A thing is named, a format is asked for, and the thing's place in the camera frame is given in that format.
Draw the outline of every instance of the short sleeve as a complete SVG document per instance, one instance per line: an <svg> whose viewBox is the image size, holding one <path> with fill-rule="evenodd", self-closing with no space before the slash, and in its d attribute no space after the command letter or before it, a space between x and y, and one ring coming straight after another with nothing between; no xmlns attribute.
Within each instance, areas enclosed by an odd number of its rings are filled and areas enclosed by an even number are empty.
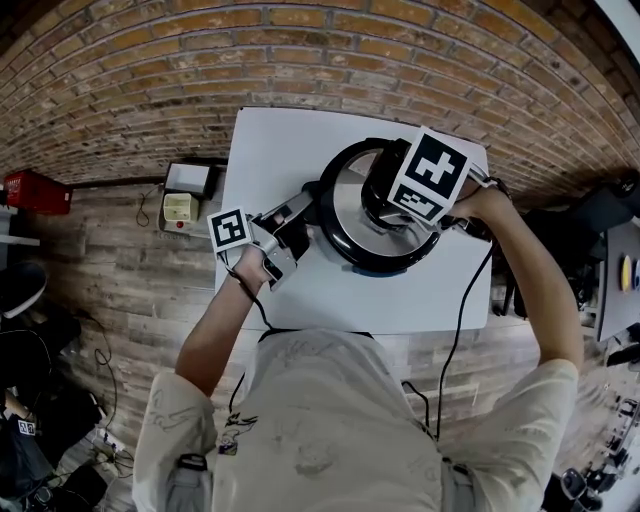
<svg viewBox="0 0 640 512"><path fill-rule="evenodd" d="M180 456L206 456L215 448L213 404L186 379L156 376L151 387L133 469L133 500L140 511L161 510Z"/></svg>
<svg viewBox="0 0 640 512"><path fill-rule="evenodd" d="M569 361L548 361L498 400L461 439L452 461L471 470L480 510L537 511L578 390Z"/></svg>

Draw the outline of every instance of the pressure cooker lid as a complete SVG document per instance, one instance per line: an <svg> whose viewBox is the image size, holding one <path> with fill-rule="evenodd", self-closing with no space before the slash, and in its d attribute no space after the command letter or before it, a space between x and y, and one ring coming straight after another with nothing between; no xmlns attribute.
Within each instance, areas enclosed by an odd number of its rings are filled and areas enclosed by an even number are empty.
<svg viewBox="0 0 640 512"><path fill-rule="evenodd" d="M320 180L318 221L334 248L359 268L396 272L422 259L439 235L405 215L397 224L389 211L385 228L371 218L362 203L362 188L372 165L389 141L367 139L349 146L330 164Z"/></svg>

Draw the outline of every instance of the white wall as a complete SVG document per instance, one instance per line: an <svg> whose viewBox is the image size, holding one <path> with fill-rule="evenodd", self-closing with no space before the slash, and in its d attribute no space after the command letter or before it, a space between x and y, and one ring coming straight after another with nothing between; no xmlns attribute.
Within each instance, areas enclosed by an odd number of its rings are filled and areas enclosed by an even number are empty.
<svg viewBox="0 0 640 512"><path fill-rule="evenodd" d="M629 0L596 0L640 62L640 16Z"/></svg>

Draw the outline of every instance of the wire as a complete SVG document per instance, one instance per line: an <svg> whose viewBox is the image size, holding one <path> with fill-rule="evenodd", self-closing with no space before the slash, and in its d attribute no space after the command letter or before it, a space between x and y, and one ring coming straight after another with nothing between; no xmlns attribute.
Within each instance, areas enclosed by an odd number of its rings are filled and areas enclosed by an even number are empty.
<svg viewBox="0 0 640 512"><path fill-rule="evenodd" d="M425 427L429 428L429 399L423 395L422 393L420 393L420 391L418 391L415 386L409 382L408 380L403 380L400 383L402 386L404 386L405 384L407 386L409 386L411 388L411 391L413 391L416 395L418 395L420 398L422 398L424 400L424 404L427 406L427 410L424 413L424 425Z"/></svg>
<svg viewBox="0 0 640 512"><path fill-rule="evenodd" d="M455 354L456 349L458 348L458 341L460 339L460 329L462 328L462 315L464 314L464 306L467 302L467 297L469 296L469 292L471 292L473 285L478 280L478 277L480 276L480 274L484 270L484 267L487 265L487 263L491 259L491 255L494 253L497 247L498 247L498 244L497 242L494 241L491 244L491 248L489 249L489 252L487 252L487 255L484 257L484 260L482 260L482 263L478 267L478 270L476 270L476 273L471 278L471 281L469 282L469 285L467 286L467 289L465 290L464 295L462 296L462 302L460 302L460 310L458 312L458 326L456 327L456 335L453 339L453 346L451 347L451 351L449 352L449 357L447 357L447 361L444 363L444 367L442 368L442 373L440 374L440 384L439 384L439 391L438 391L438 423L436 425L437 440L440 440L440 422L442 420L442 398L443 398L442 388L444 386L444 378L447 373L447 368L449 367L449 363L451 363L451 360L453 359L453 355Z"/></svg>
<svg viewBox="0 0 640 512"><path fill-rule="evenodd" d="M222 264L225 266L225 269L227 270L227 273L236 281L238 281L238 284L240 284L240 288L242 288L242 290L244 291L244 293L247 295L247 297L249 297L251 299L251 301L258 306L258 309L260 310L260 315L262 316L262 321L264 322L264 325L266 325L270 330L273 330L274 327L273 325L271 325L269 323L269 320L267 320L267 314L264 311L264 307L262 306L262 302L260 302L260 300L258 299L258 297L256 297L253 292L249 289L249 287L247 286L247 283L244 281L244 279L238 275L230 266L229 266L229 261L226 258L226 254L224 254L224 256L222 254L218 254L218 256L220 257L220 261L222 261Z"/></svg>
<svg viewBox="0 0 640 512"><path fill-rule="evenodd" d="M140 192L141 201L140 201L140 208L138 208L138 213L136 213L136 224L138 224L138 226L140 226L141 228L146 228L150 223L149 216L142 209L142 207L144 206L144 202L147 200L147 197L149 196L149 194L151 194L154 190L157 190L157 189L158 189L158 186L156 185L151 190L149 190L149 192L147 192L146 194L143 194L142 192Z"/></svg>
<svg viewBox="0 0 640 512"><path fill-rule="evenodd" d="M104 427L105 431L108 431L109 427L113 423L114 418L116 417L116 411L118 410L118 383L116 381L116 376L113 373L113 368L111 367L111 364L110 364L111 359L113 358L113 351L111 350L111 345L109 343L109 340L107 339L107 331L104 328L104 325L102 325L98 320L96 320L93 316L91 316L90 313L88 313L87 311L84 311L83 309L79 309L78 311L76 311L76 316L79 316L81 318L86 318L87 320L91 320L92 322L95 322L95 324L100 328L100 332L102 333L102 337L104 338L104 344L107 346L107 350L109 353L109 355L106 356L102 351L102 349L99 349L99 348L93 351L93 357L95 358L96 363L99 366L107 367L107 369L109 370L109 373L111 374L111 382L113 383L113 412L111 413L111 418L109 418L109 422Z"/></svg>

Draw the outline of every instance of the person's right hand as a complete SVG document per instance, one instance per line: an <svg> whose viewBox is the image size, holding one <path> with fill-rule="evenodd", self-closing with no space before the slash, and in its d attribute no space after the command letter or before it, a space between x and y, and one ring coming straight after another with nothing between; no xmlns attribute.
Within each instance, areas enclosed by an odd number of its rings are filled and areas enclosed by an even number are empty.
<svg viewBox="0 0 640 512"><path fill-rule="evenodd" d="M458 197L461 200L451 208L449 215L463 219L485 220L514 208L507 195L497 187L482 188L470 179L464 183Z"/></svg>

